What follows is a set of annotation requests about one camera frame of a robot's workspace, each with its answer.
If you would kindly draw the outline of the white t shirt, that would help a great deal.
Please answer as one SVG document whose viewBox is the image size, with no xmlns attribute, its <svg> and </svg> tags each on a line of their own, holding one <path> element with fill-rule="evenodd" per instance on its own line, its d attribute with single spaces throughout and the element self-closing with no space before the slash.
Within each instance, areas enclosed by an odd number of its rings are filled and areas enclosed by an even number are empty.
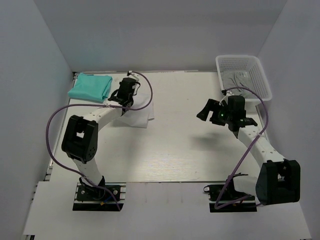
<svg viewBox="0 0 320 240">
<path fill-rule="evenodd" d="M 137 109 L 144 107 L 150 101 L 150 95 L 146 93 L 138 93 L 133 97 L 132 108 Z M 144 109 L 138 111 L 128 111 L 120 118 L 114 120 L 114 125 L 119 124 L 120 126 L 129 126 L 133 128 L 144 128 L 148 127 L 149 121 L 152 121 L 154 116 L 154 103 L 153 101 Z"/>
</svg>

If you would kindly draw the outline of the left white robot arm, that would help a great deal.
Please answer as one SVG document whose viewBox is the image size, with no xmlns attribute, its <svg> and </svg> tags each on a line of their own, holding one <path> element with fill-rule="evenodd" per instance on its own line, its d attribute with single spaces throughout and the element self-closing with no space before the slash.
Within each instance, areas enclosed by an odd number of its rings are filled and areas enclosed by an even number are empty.
<svg viewBox="0 0 320 240">
<path fill-rule="evenodd" d="M 73 160 L 83 175 L 80 184 L 88 188 L 88 193 L 99 200 L 105 196 L 105 178 L 99 172 L 95 155 L 98 150 L 99 131 L 123 116 L 134 104 L 133 96 L 140 83 L 131 77 L 125 77 L 107 101 L 106 107 L 100 107 L 84 116 L 72 115 L 67 123 L 62 140 L 62 151 Z"/>
</svg>

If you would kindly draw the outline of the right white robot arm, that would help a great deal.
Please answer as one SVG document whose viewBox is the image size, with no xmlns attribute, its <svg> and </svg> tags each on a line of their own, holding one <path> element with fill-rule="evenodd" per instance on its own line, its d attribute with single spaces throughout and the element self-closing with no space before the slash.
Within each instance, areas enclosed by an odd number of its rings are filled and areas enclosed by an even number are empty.
<svg viewBox="0 0 320 240">
<path fill-rule="evenodd" d="M 234 136 L 246 146 L 241 157 L 244 161 L 251 154 L 260 170 L 257 177 L 239 173 L 241 165 L 228 176 L 217 199 L 223 194 L 233 199 L 231 203 L 254 196 L 264 205 L 295 203 L 301 196 L 301 166 L 277 152 L 259 130 L 256 121 L 247 117 L 245 98 L 238 95 L 226 96 L 222 101 L 209 99 L 197 118 L 209 120 L 214 125 L 227 126 Z"/>
</svg>

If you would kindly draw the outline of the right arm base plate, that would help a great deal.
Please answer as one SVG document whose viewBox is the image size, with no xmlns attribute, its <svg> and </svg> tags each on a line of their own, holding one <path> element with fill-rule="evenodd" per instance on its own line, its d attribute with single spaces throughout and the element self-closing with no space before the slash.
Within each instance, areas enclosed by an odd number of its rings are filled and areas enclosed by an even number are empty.
<svg viewBox="0 0 320 240">
<path fill-rule="evenodd" d="M 247 197 L 241 201 L 229 204 L 221 209 L 215 209 L 216 200 L 223 188 L 224 184 L 210 184 L 203 188 L 203 192 L 209 196 L 209 211 L 210 213 L 250 213 L 257 212 L 257 205 L 254 196 Z M 236 192 L 228 188 L 222 194 L 218 205 L 226 204 L 230 201 L 246 197 L 247 194 L 243 192 Z"/>
</svg>

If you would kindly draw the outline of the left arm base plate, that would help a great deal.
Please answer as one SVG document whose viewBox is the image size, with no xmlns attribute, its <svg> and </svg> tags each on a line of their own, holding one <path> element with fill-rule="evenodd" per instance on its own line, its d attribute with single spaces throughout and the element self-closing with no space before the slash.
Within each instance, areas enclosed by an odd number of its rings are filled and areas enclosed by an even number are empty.
<svg viewBox="0 0 320 240">
<path fill-rule="evenodd" d="M 119 212 L 125 203 L 126 184 L 106 183 L 105 187 L 112 192 L 120 209 L 109 192 L 101 189 L 98 192 L 93 192 L 78 182 L 72 210 L 78 212 Z"/>
</svg>

